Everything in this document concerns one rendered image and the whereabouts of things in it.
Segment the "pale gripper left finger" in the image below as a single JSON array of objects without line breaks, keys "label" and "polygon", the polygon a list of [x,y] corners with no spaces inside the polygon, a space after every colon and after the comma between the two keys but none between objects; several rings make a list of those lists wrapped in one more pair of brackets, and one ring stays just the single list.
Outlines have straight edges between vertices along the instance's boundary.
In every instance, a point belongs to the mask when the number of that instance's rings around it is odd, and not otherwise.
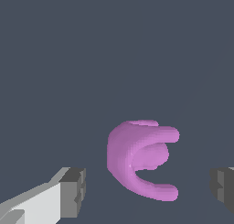
[{"label": "pale gripper left finger", "polygon": [[57,224],[76,218],[86,193],[86,169],[62,167],[47,183],[0,204],[0,224]]}]

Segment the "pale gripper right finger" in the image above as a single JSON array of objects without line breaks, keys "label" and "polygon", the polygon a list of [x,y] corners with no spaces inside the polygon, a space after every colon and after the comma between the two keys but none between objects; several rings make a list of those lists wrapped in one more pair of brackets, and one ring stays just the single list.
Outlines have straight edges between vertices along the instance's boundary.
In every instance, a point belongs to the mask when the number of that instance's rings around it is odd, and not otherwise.
[{"label": "pale gripper right finger", "polygon": [[234,214],[234,167],[211,168],[209,176],[212,195]]}]

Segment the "pink curved C-shaped object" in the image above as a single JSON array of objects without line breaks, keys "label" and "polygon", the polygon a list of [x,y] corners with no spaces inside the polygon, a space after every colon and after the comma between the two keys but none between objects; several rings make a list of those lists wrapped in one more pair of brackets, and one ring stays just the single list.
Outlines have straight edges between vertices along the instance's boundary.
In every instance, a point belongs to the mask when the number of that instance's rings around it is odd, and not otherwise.
[{"label": "pink curved C-shaped object", "polygon": [[166,143],[176,143],[179,131],[160,126],[154,120],[126,121],[109,134],[107,168],[128,190],[160,201],[175,201],[178,189],[170,184],[154,184],[136,175],[139,170],[155,170],[168,160]]}]

